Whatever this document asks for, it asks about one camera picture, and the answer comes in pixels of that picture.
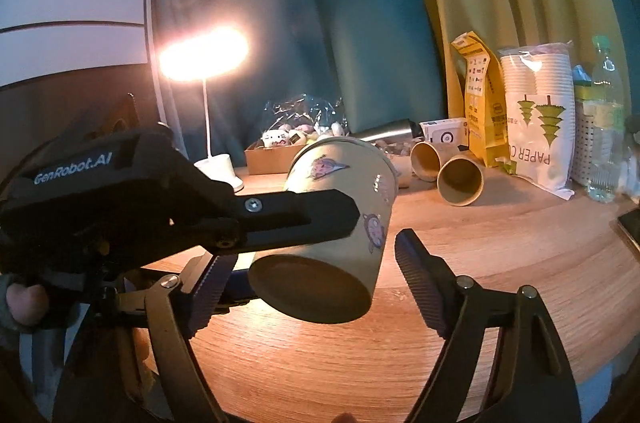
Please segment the person's hand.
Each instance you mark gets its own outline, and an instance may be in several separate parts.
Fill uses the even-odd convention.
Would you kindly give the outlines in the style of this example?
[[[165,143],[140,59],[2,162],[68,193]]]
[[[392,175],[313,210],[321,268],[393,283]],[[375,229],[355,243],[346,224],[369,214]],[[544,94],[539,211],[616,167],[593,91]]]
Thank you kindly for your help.
[[[1,328],[25,332],[34,327],[46,314],[49,297],[40,285],[25,285],[13,275],[1,276]]]

